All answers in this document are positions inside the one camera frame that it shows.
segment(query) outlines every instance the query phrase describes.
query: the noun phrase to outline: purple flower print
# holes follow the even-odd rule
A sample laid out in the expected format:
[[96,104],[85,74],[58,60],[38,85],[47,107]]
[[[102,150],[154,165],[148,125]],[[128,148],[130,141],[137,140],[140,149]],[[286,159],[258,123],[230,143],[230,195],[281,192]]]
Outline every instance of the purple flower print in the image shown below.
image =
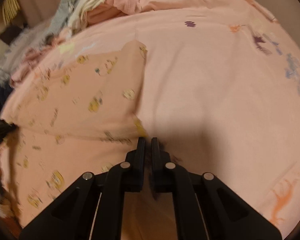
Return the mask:
[[261,50],[266,55],[270,55],[271,54],[271,51],[269,51],[268,49],[266,49],[266,48],[264,48],[264,47],[262,47],[262,46],[259,45],[259,43],[266,43],[262,39],[262,37],[253,35],[253,41],[254,41],[255,45],[257,46],[257,49]]
[[187,25],[187,27],[196,27],[196,24],[194,22],[191,22],[191,21],[186,21],[185,25]]

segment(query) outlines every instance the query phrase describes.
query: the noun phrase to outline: gray cloth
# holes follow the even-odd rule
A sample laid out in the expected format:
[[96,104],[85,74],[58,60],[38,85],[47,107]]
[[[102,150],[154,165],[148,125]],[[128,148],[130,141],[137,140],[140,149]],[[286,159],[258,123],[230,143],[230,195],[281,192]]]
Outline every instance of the gray cloth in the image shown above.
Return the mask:
[[58,35],[62,28],[66,26],[70,15],[73,13],[79,1],[80,0],[61,0],[57,12],[51,20],[50,26],[44,32],[42,39],[44,44],[49,42],[50,36]]

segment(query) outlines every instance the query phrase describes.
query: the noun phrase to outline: black clamp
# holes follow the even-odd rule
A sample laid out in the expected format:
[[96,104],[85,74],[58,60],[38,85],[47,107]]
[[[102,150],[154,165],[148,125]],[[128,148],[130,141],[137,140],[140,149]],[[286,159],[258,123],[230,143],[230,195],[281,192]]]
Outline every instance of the black clamp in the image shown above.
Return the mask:
[[[99,175],[84,173],[22,230],[19,240],[88,240],[91,232],[92,240],[119,240],[124,193],[142,190],[145,154],[146,141],[139,138],[125,162]],[[153,188],[172,192],[179,240],[282,239],[276,227],[212,173],[197,175],[172,163],[157,138],[151,154]]]

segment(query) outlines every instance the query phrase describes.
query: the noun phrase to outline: yellow pattern print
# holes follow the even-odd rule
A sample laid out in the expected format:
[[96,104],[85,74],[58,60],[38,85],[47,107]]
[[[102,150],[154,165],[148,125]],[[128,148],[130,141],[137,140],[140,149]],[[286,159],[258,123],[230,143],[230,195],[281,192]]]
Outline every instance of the yellow pattern print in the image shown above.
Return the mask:
[[65,181],[59,171],[54,171],[50,180],[46,181],[46,183],[49,188],[48,195],[52,199],[55,199],[61,193],[61,190],[65,185]]
[[28,161],[27,156],[25,156],[25,158],[23,159],[23,167],[28,168],[28,166],[29,166],[29,161]]
[[63,144],[65,142],[65,138],[62,135],[56,136],[56,143],[57,144]]
[[84,64],[88,59],[89,59],[88,56],[79,56],[79,57],[77,58],[77,62],[78,62],[79,64]]
[[147,137],[146,130],[143,128],[141,121],[139,119],[134,120],[134,124],[137,127],[138,133],[140,137]]
[[132,89],[127,89],[122,93],[124,98],[127,98],[128,100],[133,100],[136,96],[136,93]]
[[146,47],[139,47],[139,49],[140,49],[140,53],[141,53],[141,56],[144,58],[144,59],[146,59],[146,55],[147,55],[147,49],[146,49]]
[[102,171],[102,173],[108,172],[112,167],[113,167],[113,164],[112,164],[112,163],[104,163],[104,164],[101,166],[101,171]]
[[37,96],[37,98],[41,101],[44,101],[47,98],[48,93],[49,93],[49,88],[42,86],[42,88],[40,88],[39,90],[39,95]]
[[34,123],[35,123],[35,120],[32,119],[32,120],[28,123],[28,125],[29,125],[30,127],[32,127],[32,126],[34,125]]
[[69,84],[70,82],[70,76],[69,75],[64,75],[61,79],[61,82],[64,84],[64,85],[67,85]]
[[93,97],[89,103],[88,110],[90,112],[97,112],[99,110],[99,106],[102,105],[102,93],[99,92],[97,96]]
[[106,69],[107,69],[107,73],[108,73],[108,74],[111,73],[111,71],[112,71],[114,65],[117,63],[117,61],[118,61],[118,58],[117,58],[117,57],[114,57],[114,61],[107,59],[107,62],[111,64],[111,66],[108,67],[108,64],[105,63],[105,66],[106,66]]
[[61,44],[59,45],[59,51],[60,51],[60,54],[64,54],[65,52],[72,52],[74,50],[74,43],[71,42],[71,43],[66,43],[66,44]]
[[39,198],[39,193],[36,190],[33,190],[31,194],[28,195],[28,203],[35,208],[39,208],[40,203],[42,203]]

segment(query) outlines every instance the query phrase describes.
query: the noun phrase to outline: pile of clothes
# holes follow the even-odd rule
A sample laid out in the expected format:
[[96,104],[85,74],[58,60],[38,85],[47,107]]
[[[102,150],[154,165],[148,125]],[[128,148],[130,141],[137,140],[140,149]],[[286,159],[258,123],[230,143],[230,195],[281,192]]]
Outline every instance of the pile of clothes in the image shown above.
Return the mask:
[[24,28],[0,58],[0,111],[13,89],[55,47],[91,25],[149,9],[139,0],[61,0],[52,19]]

